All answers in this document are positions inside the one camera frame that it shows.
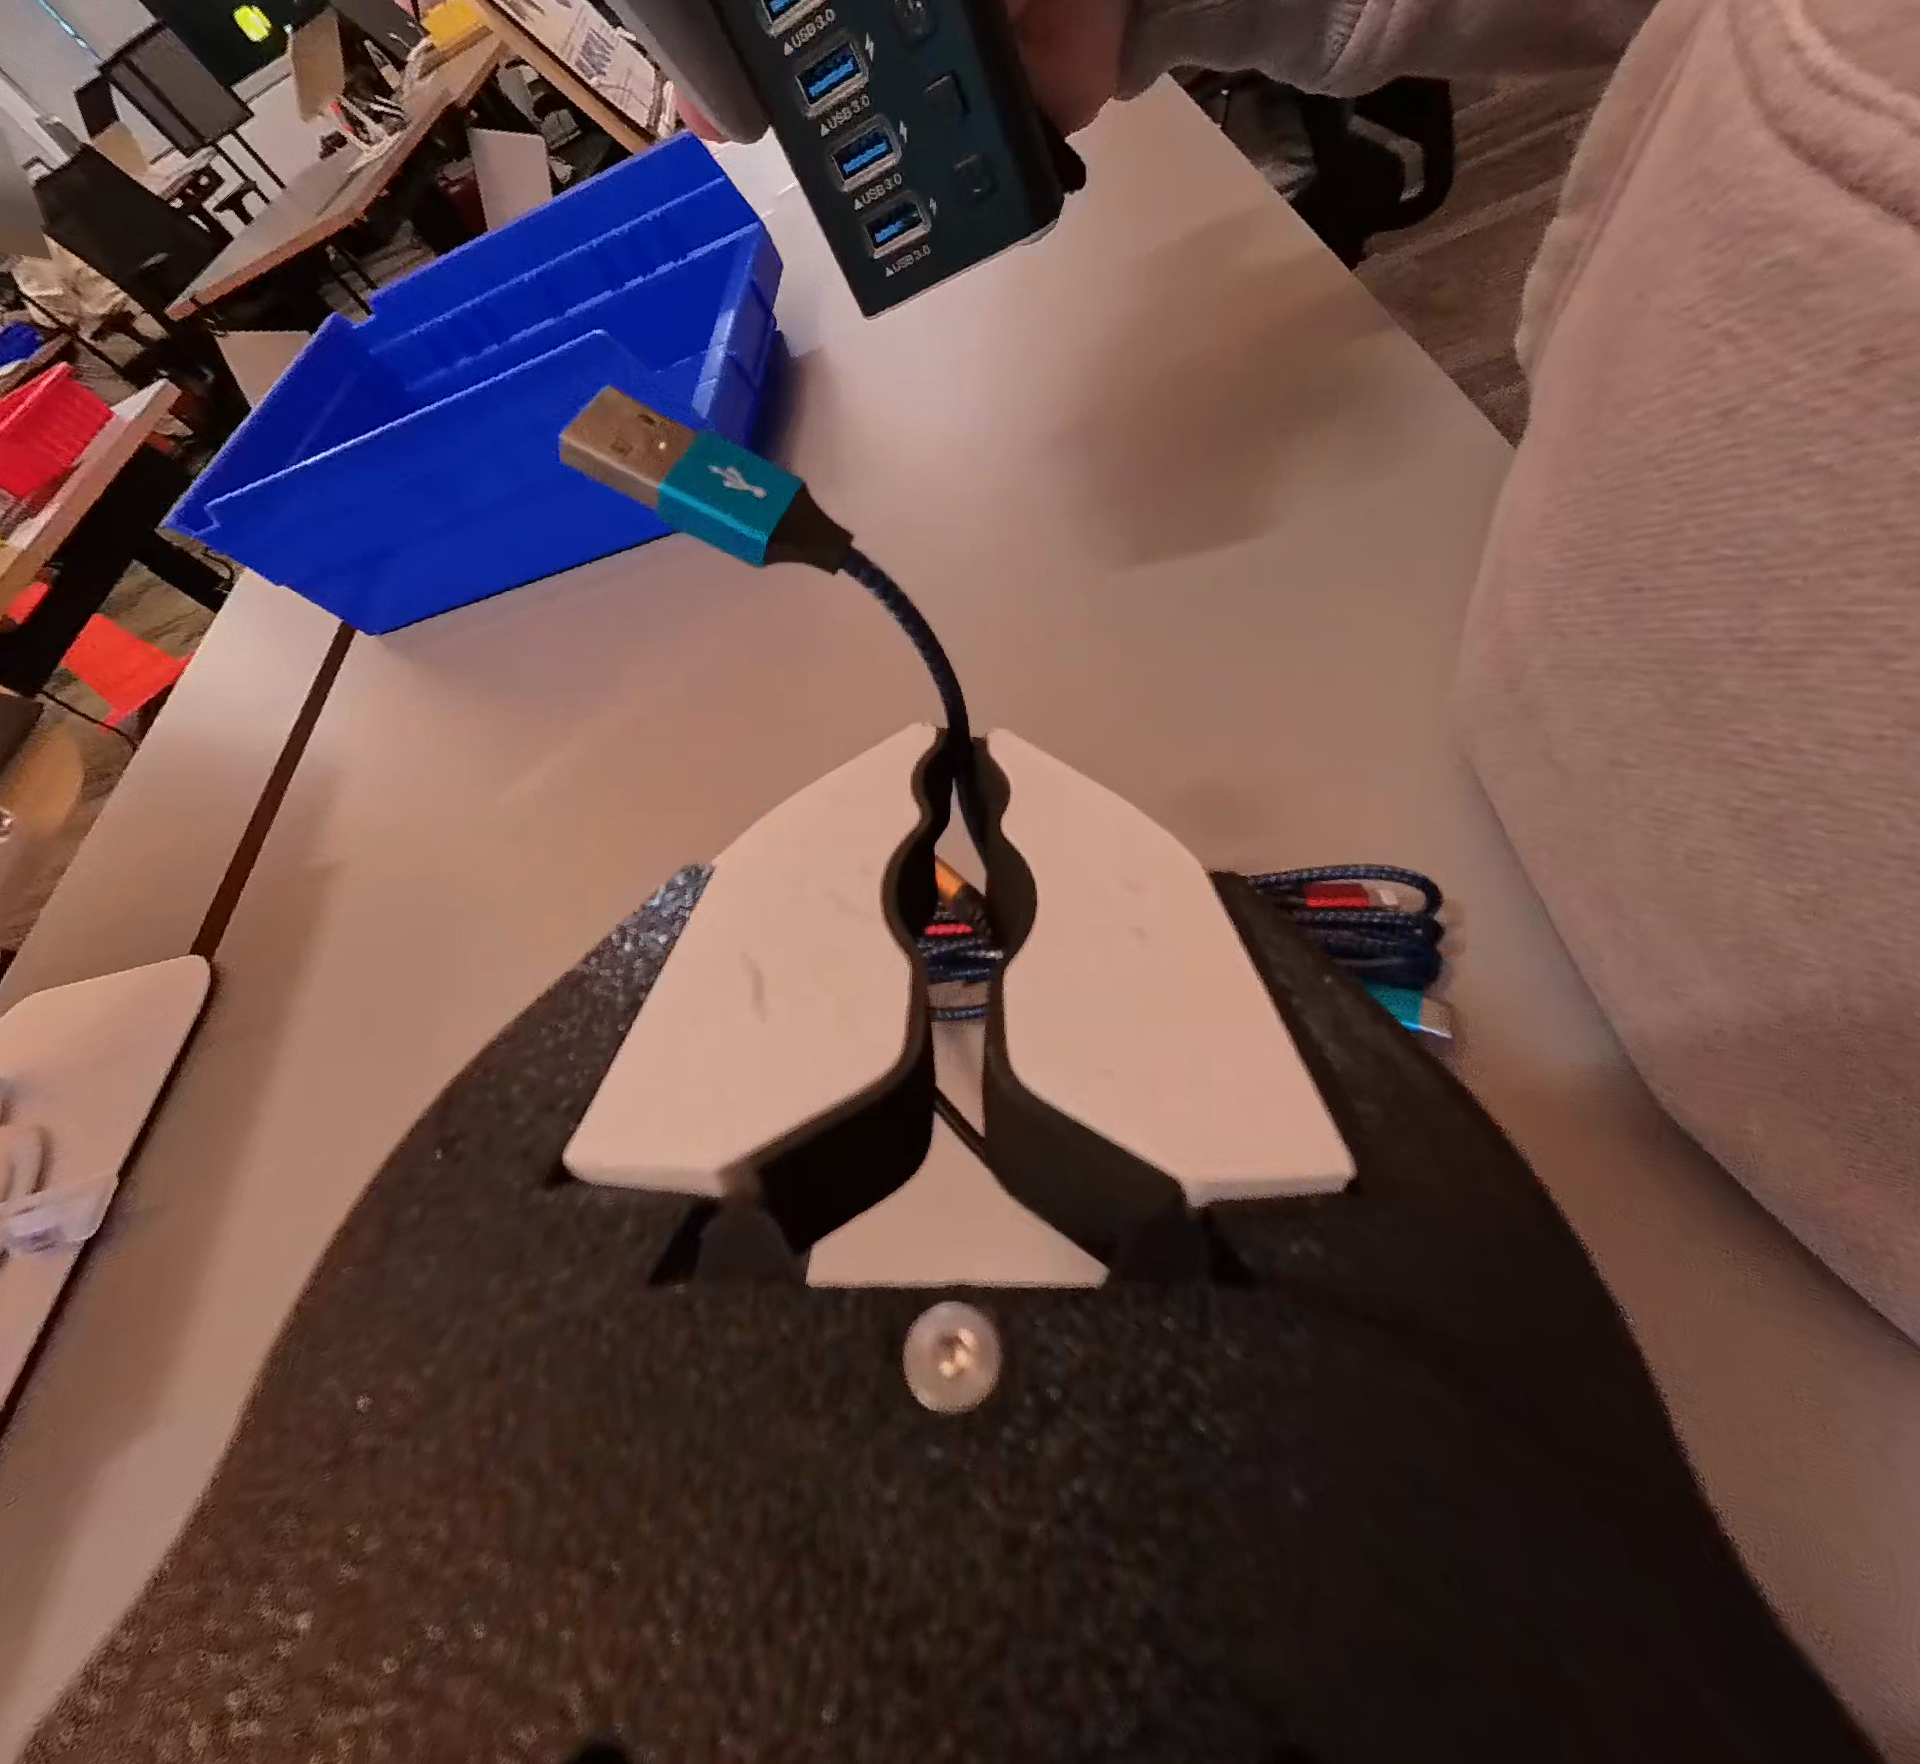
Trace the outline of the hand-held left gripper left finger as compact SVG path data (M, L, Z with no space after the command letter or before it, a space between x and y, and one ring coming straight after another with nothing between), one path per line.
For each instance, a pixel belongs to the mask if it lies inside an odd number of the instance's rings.
M565 1148L575 1182L764 1212L812 1248L899 1192L934 1135L920 930L941 732L914 723L712 865Z

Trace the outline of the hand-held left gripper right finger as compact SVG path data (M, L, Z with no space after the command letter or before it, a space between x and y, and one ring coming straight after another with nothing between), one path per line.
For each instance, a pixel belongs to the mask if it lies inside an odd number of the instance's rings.
M1202 861L1009 730L979 794L1002 1188L1103 1264L1207 1262L1216 1208L1345 1192L1356 1158Z

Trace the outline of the black usb hub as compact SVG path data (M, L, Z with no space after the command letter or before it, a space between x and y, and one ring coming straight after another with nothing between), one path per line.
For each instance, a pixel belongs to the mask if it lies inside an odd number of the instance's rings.
M708 0L863 318L1045 235L1085 171L1003 0Z

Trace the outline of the wooden work table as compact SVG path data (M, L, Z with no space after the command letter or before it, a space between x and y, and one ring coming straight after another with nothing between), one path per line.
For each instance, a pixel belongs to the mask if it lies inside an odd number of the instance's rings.
M344 148L304 168L284 193L220 253L164 309L170 321L212 313L265 276L320 253L358 226L389 193L413 157L492 80L506 54L492 28L481 28L404 96L404 123L372 152Z

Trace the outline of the black stand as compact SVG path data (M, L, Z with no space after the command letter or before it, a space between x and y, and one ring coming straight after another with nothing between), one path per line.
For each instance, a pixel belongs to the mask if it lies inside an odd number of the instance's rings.
M100 73L181 157L197 157L253 120L250 103L170 25L150 25L113 49Z

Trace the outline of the blue plastic bin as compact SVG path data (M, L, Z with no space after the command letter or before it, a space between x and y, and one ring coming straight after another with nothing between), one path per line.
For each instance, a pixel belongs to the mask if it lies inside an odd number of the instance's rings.
M637 549L661 518L569 469L614 386L764 448L780 254L694 135L652 147L334 318L168 534L383 637Z

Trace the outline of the white flat board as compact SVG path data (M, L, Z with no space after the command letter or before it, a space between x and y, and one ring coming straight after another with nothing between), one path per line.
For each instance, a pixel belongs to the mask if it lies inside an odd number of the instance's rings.
M181 955L43 988L5 1014L4 1203L108 1168L125 1177L212 986L212 962ZM86 1248L4 1251L4 1406L12 1406Z

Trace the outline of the person's beige hoodie torso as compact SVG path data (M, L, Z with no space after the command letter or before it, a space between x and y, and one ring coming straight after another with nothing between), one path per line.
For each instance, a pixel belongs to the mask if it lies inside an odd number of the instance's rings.
M1525 300L1471 766L1654 1098L1916 1338L1916 0L1662 0Z

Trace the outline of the orange red cloth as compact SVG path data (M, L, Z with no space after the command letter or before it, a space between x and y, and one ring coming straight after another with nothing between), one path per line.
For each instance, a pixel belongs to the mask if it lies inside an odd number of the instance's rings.
M113 618L89 618L60 657L67 673L102 706L102 727L120 732L154 706L187 673L191 654L170 654L134 637Z

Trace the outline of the clear plastic piece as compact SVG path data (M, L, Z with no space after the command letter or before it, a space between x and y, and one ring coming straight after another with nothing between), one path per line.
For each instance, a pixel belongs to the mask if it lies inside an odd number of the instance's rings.
M4 1203L5 1256L31 1257L84 1248L104 1227L119 1188L120 1174L108 1168L7 1197Z

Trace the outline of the black office chair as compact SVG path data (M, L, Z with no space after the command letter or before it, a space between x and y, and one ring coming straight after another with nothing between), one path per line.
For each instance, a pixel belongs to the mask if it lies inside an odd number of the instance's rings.
M1433 217L1452 193L1452 87L1400 78L1358 99L1314 96L1260 73L1176 73L1229 138L1348 267Z

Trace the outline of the red plastic bins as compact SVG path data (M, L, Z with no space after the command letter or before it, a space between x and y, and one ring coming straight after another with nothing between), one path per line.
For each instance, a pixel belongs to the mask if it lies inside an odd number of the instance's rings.
M5 531L48 504L112 418L112 403L71 364L52 364L4 398Z

